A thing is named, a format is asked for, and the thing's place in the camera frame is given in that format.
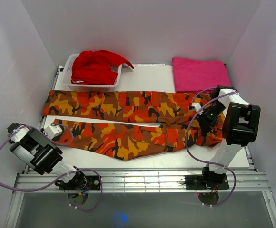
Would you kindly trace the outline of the orange camouflage trousers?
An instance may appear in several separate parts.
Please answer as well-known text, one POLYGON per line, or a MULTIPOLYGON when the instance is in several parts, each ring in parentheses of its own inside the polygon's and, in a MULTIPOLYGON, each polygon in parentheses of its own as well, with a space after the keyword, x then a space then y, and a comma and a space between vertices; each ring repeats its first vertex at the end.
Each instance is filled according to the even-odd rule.
POLYGON ((224 116, 203 137, 194 111, 189 110, 193 101, 203 105, 209 100, 208 94, 52 90, 42 115, 54 116, 65 126, 56 142, 128 161, 221 143, 224 116))

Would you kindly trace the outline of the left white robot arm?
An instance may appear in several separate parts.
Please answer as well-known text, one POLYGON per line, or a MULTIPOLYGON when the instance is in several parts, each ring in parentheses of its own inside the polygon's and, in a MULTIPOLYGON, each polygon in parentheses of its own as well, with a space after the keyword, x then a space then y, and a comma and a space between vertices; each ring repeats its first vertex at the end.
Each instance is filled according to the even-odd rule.
POLYGON ((60 190, 83 190, 87 186, 84 173, 74 172, 75 166, 64 161, 62 150, 51 140, 61 136, 64 128, 59 125, 49 125, 38 131, 23 124, 12 123, 8 128, 10 151, 26 163, 38 174, 45 173, 60 176, 54 182, 60 190))

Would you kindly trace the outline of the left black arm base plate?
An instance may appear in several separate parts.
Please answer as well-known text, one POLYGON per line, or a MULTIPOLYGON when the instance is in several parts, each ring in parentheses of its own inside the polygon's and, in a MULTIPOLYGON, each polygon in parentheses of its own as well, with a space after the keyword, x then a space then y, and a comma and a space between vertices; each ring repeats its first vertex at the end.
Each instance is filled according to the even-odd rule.
POLYGON ((85 175, 81 180, 69 181, 65 183, 58 180, 54 183, 59 187, 59 190, 83 191, 83 190, 100 190, 100 178, 96 175, 85 175))

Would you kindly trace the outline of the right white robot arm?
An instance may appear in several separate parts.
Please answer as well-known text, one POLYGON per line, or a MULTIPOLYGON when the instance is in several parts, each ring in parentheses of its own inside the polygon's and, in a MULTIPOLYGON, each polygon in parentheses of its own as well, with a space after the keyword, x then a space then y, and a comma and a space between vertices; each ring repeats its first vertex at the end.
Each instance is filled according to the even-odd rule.
POLYGON ((202 136, 214 129, 224 110, 227 114, 222 126, 223 141, 200 177, 207 189, 227 184, 225 167, 243 147, 256 140, 261 112, 258 105, 243 100, 233 87, 217 86, 210 97, 214 100, 212 105, 197 116, 202 136))

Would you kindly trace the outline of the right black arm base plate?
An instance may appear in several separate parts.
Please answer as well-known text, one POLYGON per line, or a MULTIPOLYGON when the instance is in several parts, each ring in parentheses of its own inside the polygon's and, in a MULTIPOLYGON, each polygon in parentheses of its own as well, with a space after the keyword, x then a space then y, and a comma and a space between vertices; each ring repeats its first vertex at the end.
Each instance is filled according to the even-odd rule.
POLYGON ((186 190, 228 190, 229 184, 225 177, 222 183, 212 180, 204 180, 201 175, 185 175, 180 181, 186 190))

